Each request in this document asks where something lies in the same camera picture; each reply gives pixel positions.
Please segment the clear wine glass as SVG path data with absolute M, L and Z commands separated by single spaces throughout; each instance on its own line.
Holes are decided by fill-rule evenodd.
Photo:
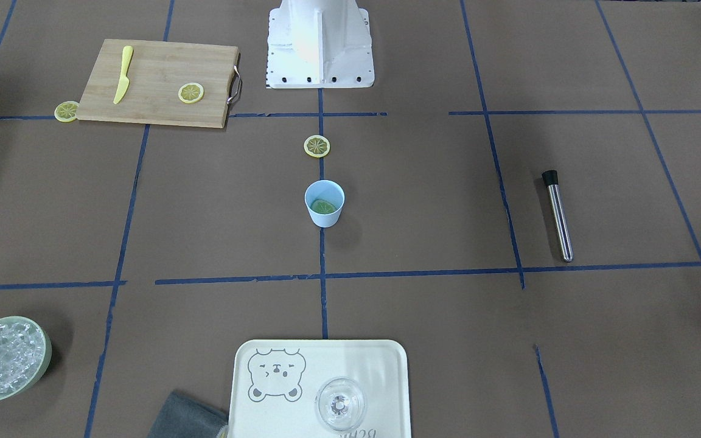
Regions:
M 350 377 L 326 381 L 315 397 L 315 415 L 319 424 L 333 433 L 358 429 L 367 413 L 364 389 Z

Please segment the steel muddler black cap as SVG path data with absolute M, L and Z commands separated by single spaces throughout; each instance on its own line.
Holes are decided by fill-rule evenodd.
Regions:
M 574 252 L 570 233 L 568 233 L 567 216 L 565 216 L 559 179 L 556 169 L 551 169 L 542 173 L 543 183 L 548 191 L 551 211 L 554 217 L 554 227 L 556 227 L 557 241 L 561 249 L 562 260 L 571 263 L 574 260 Z

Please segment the grey folded cloth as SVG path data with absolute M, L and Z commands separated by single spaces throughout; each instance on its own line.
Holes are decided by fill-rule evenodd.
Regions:
M 229 416 L 177 391 L 168 395 L 148 437 L 228 437 Z

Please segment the green bowl of ice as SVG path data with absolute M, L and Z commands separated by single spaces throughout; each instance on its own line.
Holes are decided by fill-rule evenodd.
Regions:
M 28 390 L 47 371 L 50 336 L 24 316 L 0 318 L 0 401 Z

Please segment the lemon slice on table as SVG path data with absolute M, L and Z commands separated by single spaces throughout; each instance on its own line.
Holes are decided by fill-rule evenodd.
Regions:
M 304 139 L 303 149 L 306 155 L 312 158 L 325 158 L 331 151 L 331 143 L 326 137 L 321 135 L 312 135 Z

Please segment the cream bear tray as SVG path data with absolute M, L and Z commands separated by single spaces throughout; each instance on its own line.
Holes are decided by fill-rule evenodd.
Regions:
M 364 389 L 361 426 L 333 433 L 319 424 L 315 397 L 350 377 Z M 235 355 L 228 437 L 410 437 L 405 349 L 392 340 L 250 340 Z

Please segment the light blue plastic cup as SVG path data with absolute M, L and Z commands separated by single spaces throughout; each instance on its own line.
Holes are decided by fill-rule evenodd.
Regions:
M 337 211 L 330 215 L 319 215 L 310 210 L 310 205 L 316 199 L 324 199 L 333 203 L 337 207 Z M 343 205 L 346 200 L 346 195 L 343 188 L 336 182 L 331 180 L 319 180 L 308 186 L 304 192 L 304 205 L 308 209 L 311 220 L 317 227 L 329 228 L 334 226 L 339 220 L 343 210 Z

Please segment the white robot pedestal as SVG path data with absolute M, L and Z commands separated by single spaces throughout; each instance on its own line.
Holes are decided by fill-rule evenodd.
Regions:
M 375 83 L 372 31 L 355 1 L 283 1 L 269 12 L 265 86 L 351 89 Z

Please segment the yellow plastic knife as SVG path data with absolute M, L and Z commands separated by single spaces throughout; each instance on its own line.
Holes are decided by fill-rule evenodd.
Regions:
M 133 60 L 134 48 L 131 45 L 125 45 L 122 48 L 122 57 L 120 58 L 119 82 L 117 83 L 115 95 L 113 98 L 114 105 L 122 101 L 128 91 L 130 80 L 128 78 L 128 70 Z

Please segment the wooden cutting board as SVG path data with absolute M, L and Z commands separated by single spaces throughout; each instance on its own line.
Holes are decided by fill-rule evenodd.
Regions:
M 122 101 L 114 105 L 125 45 L 134 48 L 130 84 Z M 235 46 L 105 39 L 76 116 L 81 121 L 224 128 L 232 66 L 239 56 Z M 203 100 L 183 103 L 177 92 L 192 82 L 204 86 Z

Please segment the yellow lemon slice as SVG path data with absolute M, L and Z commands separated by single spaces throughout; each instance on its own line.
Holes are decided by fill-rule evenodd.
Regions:
M 311 203 L 310 210 L 319 215 L 330 215 L 337 211 L 337 207 L 333 203 L 319 198 Z

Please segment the lemon slice beside board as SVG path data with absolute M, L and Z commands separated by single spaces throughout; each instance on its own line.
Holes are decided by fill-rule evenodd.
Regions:
M 55 119 L 62 123 L 74 122 L 77 119 L 76 113 L 78 111 L 78 106 L 80 106 L 80 103 L 74 100 L 67 100 L 67 102 L 59 103 L 59 105 L 55 107 Z

